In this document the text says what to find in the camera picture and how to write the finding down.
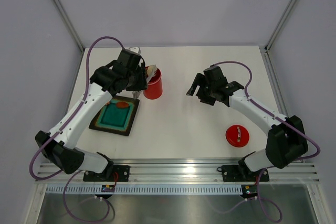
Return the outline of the white food piece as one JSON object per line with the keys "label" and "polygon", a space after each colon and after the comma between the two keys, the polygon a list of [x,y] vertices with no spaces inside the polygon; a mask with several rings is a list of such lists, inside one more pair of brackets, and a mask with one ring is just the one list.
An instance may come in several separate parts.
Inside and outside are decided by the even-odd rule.
{"label": "white food piece", "polygon": [[155,76],[156,71],[157,71],[157,66],[156,65],[149,65],[146,68],[146,74],[147,74],[148,77],[151,77],[151,78],[153,76]]}

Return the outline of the stainless steel tongs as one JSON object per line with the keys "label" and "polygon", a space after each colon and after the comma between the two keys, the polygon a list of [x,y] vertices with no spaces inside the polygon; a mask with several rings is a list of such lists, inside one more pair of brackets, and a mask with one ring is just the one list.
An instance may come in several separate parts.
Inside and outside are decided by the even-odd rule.
{"label": "stainless steel tongs", "polygon": [[[146,82],[147,82],[147,84],[149,84],[149,82],[151,81],[152,78],[148,77],[147,74],[146,74]],[[141,91],[133,91],[132,92],[133,98],[134,99],[138,99],[141,93],[142,93],[142,90]]]}

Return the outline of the red cylindrical canister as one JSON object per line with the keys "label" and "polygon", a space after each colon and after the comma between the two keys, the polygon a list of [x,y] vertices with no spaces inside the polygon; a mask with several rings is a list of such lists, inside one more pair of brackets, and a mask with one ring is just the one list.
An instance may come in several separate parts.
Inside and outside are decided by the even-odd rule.
{"label": "red cylindrical canister", "polygon": [[144,90],[143,93],[144,96],[150,100],[158,99],[162,95],[162,74],[159,68],[157,68],[155,76],[151,79],[148,88]]}

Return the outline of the red lid with metal handle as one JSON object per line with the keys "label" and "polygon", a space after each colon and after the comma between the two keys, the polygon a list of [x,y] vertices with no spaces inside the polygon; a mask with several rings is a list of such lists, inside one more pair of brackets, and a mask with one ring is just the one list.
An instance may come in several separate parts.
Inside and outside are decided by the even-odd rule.
{"label": "red lid with metal handle", "polygon": [[248,144],[250,134],[245,127],[241,125],[232,125],[226,130],[225,137],[231,146],[242,148]]}

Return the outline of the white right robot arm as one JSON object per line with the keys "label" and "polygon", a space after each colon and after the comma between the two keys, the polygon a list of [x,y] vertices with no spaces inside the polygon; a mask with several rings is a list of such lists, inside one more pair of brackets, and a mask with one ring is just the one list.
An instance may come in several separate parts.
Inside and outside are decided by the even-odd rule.
{"label": "white right robot arm", "polygon": [[197,73],[186,94],[196,95],[201,103],[209,105],[223,103],[246,116],[265,133],[266,147],[238,162],[238,173],[244,180],[252,179],[263,168],[282,169],[308,151],[300,118],[268,111],[248,96],[240,83],[228,82],[219,66],[210,66],[203,73]]}

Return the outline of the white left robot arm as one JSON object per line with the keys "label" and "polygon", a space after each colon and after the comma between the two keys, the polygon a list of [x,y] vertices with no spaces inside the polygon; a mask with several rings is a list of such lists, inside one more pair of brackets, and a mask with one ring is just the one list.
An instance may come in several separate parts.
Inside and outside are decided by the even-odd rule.
{"label": "white left robot arm", "polygon": [[97,113],[123,90],[147,88],[145,61],[134,51],[122,49],[118,58],[96,69],[88,77],[83,96],[48,132],[39,131],[35,140],[49,161],[60,171],[73,174],[78,170],[94,172],[102,181],[113,176],[113,160],[101,153],[78,149],[83,131]]}

